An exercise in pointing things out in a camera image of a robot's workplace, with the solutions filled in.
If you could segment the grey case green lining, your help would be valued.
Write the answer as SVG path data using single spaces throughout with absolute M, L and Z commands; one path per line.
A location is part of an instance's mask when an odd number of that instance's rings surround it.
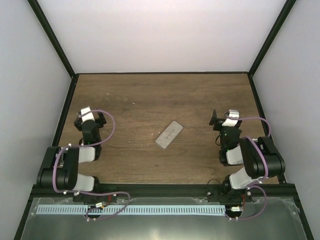
M 173 121 L 155 140 L 155 144 L 165 150 L 183 128 L 181 124 Z

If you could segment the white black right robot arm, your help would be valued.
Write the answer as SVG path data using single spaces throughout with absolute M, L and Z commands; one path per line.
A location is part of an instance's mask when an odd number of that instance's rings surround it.
M 267 135 L 258 138 L 241 136 L 240 126 L 246 120 L 260 120 L 267 125 Z M 285 161 L 271 139 L 271 126 L 262 117 L 240 117 L 237 110 L 230 109 L 223 118 L 214 110 L 209 121 L 214 131 L 219 133 L 217 139 L 220 147 L 219 161 L 226 167 L 242 168 L 225 177 L 221 183 L 222 196 L 232 202 L 255 184 L 285 173 Z

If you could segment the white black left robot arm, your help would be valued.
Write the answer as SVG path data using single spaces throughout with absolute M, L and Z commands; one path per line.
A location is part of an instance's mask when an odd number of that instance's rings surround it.
M 57 192 L 82 191 L 91 202 L 101 198 L 102 189 L 97 186 L 99 179 L 79 173 L 79 164 L 96 161 L 101 154 L 100 129 L 107 121 L 102 112 L 97 114 L 95 118 L 90 108 L 84 108 L 81 110 L 82 116 L 74 121 L 74 126 L 82 133 L 79 146 L 47 148 L 36 179 L 38 187 Z

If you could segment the grey metal front panel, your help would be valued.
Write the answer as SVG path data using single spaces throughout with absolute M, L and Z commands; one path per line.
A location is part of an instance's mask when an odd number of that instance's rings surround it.
M 291 198 L 256 197 L 237 209 L 238 219 L 214 215 L 37 215 L 39 205 L 85 205 L 70 198 L 32 202 L 23 240 L 305 240 L 299 210 Z M 216 205 L 199 198 L 135 198 L 110 205 Z

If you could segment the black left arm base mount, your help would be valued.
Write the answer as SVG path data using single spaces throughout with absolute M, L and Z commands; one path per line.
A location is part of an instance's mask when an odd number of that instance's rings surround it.
M 118 187 L 116 185 L 110 185 L 110 184 L 102 184 L 99 189 L 97 190 L 97 194 L 104 194 L 104 193 L 111 193 L 111 192 L 117 192 Z M 73 202 L 75 203 L 83 203 L 86 205 L 94 205 L 99 202 L 105 202 L 105 203 L 114 203 L 117 200 L 116 196 L 110 195 L 87 195 L 87 194 L 80 194 L 78 196 L 74 196 L 72 198 Z

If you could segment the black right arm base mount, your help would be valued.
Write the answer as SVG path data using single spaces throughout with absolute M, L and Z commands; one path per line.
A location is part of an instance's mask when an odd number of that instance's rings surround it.
M 221 204 L 240 204 L 243 200 L 251 202 L 252 197 L 245 190 L 224 190 L 220 184 L 207 184 L 205 194 L 209 202 Z

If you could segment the black aluminium frame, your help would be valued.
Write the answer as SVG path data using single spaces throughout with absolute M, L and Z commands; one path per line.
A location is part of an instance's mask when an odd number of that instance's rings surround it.
M 216 182 L 230 174 L 219 163 L 214 134 L 206 125 L 209 112 L 237 107 L 244 114 L 265 117 L 253 74 L 295 2 L 284 2 L 249 71 L 190 73 L 75 73 L 40 3 L 30 0 L 28 5 L 70 75 L 51 145 L 80 138 L 73 118 L 81 104 L 109 110 L 115 121 L 102 136 L 114 136 L 98 162 L 82 165 L 81 171 L 132 195 L 190 197 L 204 195 L 207 180 Z M 183 129 L 162 149 L 155 141 L 173 121 Z

